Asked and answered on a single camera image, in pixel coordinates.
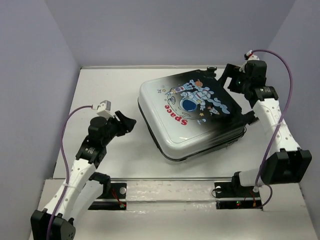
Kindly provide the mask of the space astronaut kids suitcase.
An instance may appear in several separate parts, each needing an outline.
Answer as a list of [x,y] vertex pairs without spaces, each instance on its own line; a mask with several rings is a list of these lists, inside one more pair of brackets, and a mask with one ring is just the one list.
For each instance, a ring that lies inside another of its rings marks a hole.
[[246,132],[246,113],[216,79],[216,66],[148,80],[137,99],[149,133],[168,160],[225,148]]

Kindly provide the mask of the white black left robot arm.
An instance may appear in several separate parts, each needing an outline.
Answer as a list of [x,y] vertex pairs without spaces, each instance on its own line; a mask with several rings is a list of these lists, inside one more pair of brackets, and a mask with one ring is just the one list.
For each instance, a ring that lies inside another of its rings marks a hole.
[[97,171],[107,154],[107,145],[115,137],[130,133],[137,121],[120,111],[114,115],[99,113],[92,118],[88,134],[72,164],[66,167],[66,178],[53,198],[30,218],[35,240],[72,240],[76,222],[98,198],[110,194],[111,178]]

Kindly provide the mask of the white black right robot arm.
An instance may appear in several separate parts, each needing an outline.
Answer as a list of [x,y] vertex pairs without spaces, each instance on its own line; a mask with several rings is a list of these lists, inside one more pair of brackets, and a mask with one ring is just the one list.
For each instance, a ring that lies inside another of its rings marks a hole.
[[243,66],[227,64],[218,82],[231,92],[243,94],[262,125],[269,140],[259,168],[236,172],[230,183],[235,196],[242,196],[249,187],[299,183],[311,160],[309,150],[303,150],[291,134],[280,109],[279,96],[266,85],[267,64],[263,60],[248,60]]

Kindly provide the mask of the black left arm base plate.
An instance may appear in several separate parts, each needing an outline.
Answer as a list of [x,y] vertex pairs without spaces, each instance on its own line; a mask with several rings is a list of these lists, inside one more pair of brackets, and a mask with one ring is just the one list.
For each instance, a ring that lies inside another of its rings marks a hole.
[[127,183],[111,182],[109,192],[103,191],[88,208],[89,211],[125,211],[127,209]]

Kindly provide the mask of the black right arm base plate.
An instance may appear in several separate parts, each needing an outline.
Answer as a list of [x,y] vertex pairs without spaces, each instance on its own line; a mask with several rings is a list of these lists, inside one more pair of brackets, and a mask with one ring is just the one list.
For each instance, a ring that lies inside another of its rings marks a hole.
[[257,209],[263,205],[259,191],[254,192],[251,186],[233,186],[230,181],[215,182],[211,195],[217,210]]

